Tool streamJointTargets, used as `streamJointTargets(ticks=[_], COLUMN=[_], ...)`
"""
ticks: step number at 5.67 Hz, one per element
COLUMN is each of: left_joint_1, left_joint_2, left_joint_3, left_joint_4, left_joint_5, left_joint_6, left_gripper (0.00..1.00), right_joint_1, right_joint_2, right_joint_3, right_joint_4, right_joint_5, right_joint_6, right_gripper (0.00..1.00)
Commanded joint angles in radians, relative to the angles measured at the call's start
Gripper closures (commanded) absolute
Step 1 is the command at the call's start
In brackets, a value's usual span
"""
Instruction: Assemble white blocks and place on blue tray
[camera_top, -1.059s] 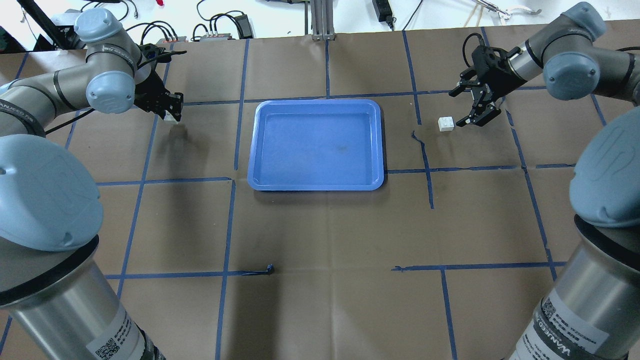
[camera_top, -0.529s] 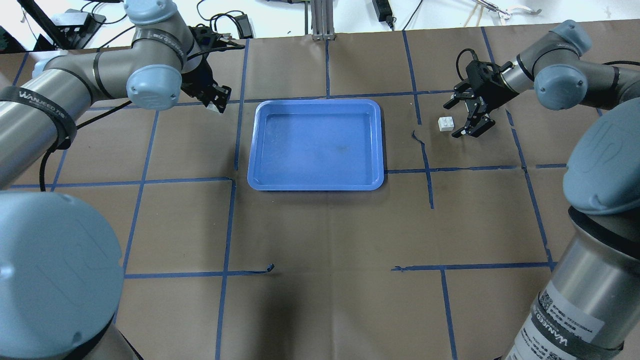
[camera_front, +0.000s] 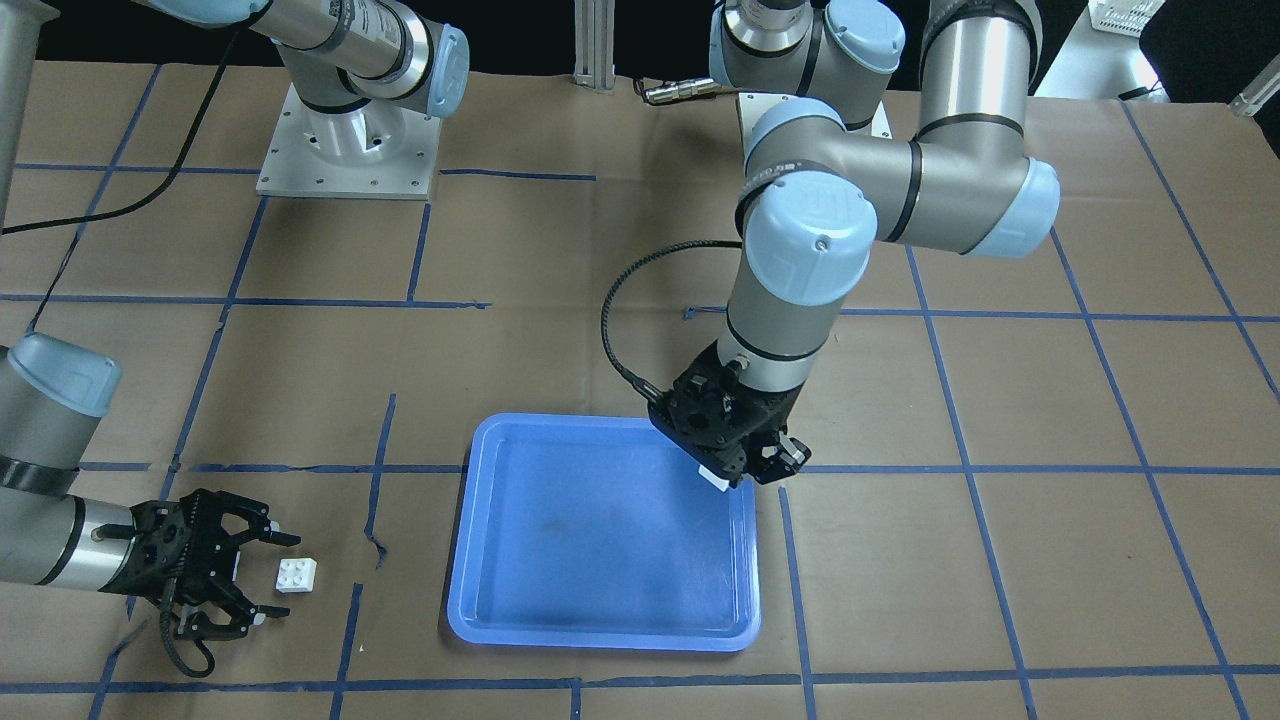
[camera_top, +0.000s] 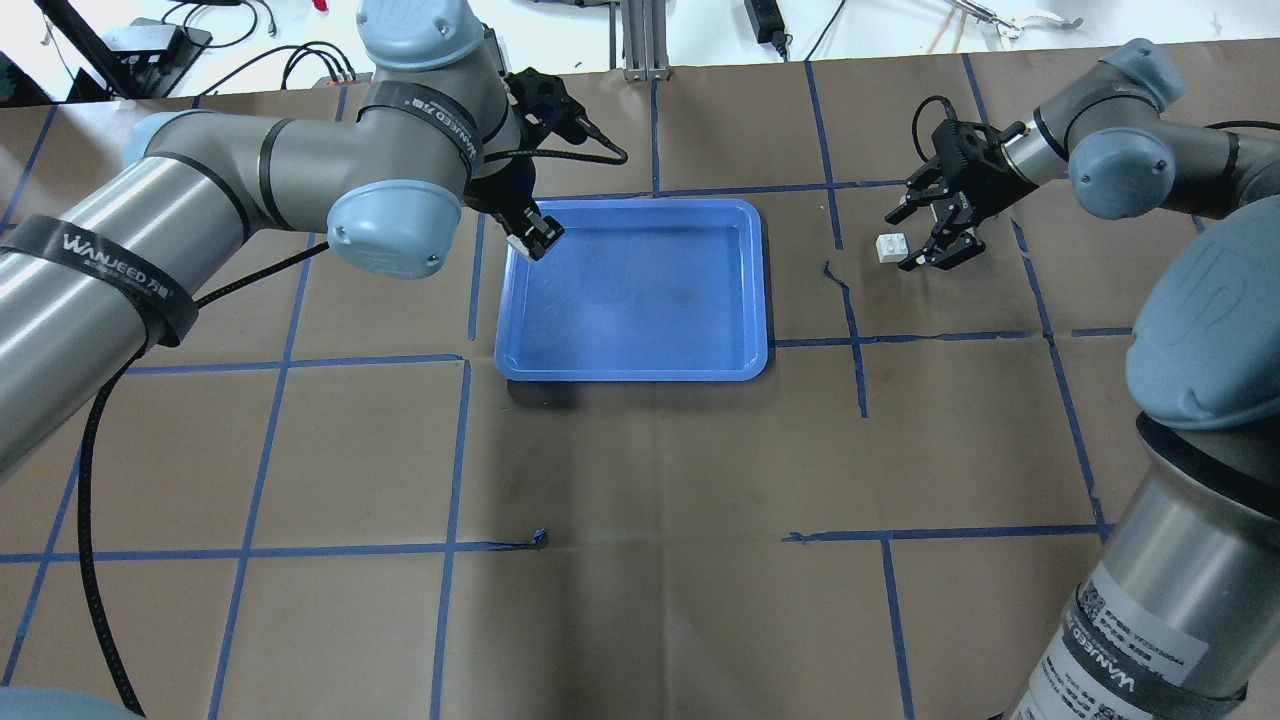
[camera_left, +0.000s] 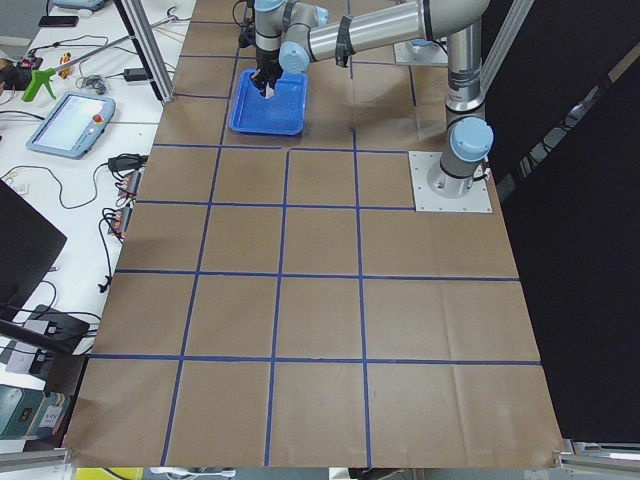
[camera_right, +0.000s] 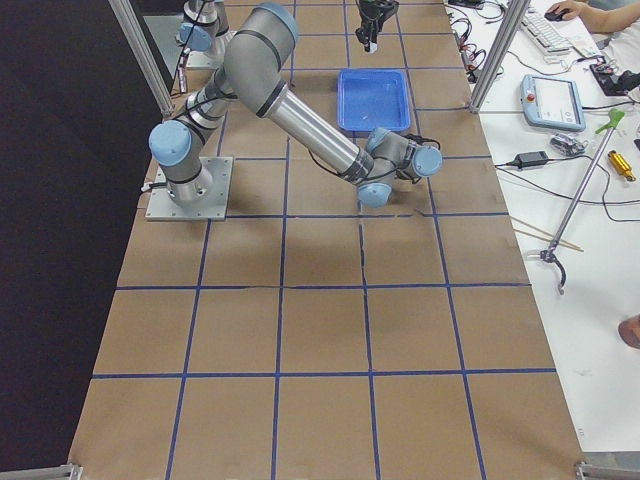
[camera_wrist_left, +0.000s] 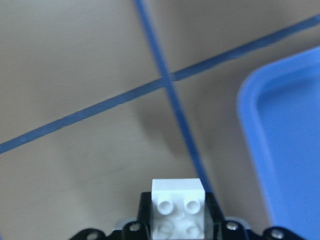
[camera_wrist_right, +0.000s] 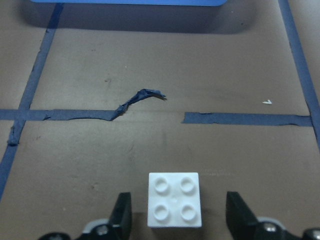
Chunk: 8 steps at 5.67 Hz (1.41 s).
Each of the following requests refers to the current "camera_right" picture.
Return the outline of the grey robot arm near tray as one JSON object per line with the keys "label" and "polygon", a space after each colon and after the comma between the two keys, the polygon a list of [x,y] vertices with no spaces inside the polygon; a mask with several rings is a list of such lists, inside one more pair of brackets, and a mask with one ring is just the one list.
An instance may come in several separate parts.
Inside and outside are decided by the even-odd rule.
{"label": "grey robot arm near tray", "polygon": [[416,183],[441,169],[442,154],[426,139],[377,127],[359,147],[299,99],[280,75],[297,40],[297,24],[285,8],[259,4],[230,39],[208,83],[173,119],[151,131],[149,147],[173,205],[197,207],[214,198],[218,177],[199,154],[234,101],[273,121],[306,147],[318,166],[355,185],[366,206],[385,205],[396,179]]}

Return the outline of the person hand on mouse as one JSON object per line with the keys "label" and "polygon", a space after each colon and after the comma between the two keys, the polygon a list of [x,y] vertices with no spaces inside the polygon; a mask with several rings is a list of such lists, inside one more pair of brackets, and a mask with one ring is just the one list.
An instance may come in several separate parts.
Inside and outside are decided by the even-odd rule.
{"label": "person hand on mouse", "polygon": [[560,1],[551,5],[544,13],[549,21],[568,21],[579,16],[585,4],[578,1]]}

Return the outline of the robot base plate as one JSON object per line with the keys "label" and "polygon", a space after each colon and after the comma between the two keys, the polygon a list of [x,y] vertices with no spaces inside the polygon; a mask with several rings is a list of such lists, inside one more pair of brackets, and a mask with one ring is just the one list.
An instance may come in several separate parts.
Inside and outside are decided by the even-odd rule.
{"label": "robot base plate", "polygon": [[200,158],[199,176],[189,183],[169,182],[160,166],[150,190],[146,219],[149,221],[224,221],[232,179],[233,157]]}

